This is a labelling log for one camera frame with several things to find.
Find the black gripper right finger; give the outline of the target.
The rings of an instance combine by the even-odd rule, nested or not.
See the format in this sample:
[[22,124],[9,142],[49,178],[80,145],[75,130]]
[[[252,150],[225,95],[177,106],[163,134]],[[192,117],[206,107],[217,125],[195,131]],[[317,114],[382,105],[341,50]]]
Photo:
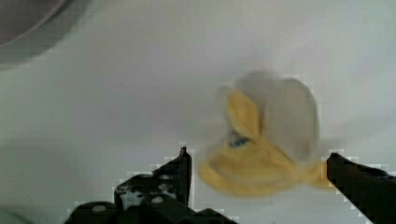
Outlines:
[[373,224],[396,224],[394,175],[338,153],[332,153],[326,163],[328,180]]

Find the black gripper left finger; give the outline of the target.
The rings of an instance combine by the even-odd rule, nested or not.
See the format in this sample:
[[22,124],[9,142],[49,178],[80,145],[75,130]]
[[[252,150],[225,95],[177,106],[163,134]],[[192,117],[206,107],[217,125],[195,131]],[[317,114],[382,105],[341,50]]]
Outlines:
[[219,212],[189,208],[192,158],[182,147],[176,158],[149,174],[119,184],[114,201],[77,206],[64,224],[237,224]]

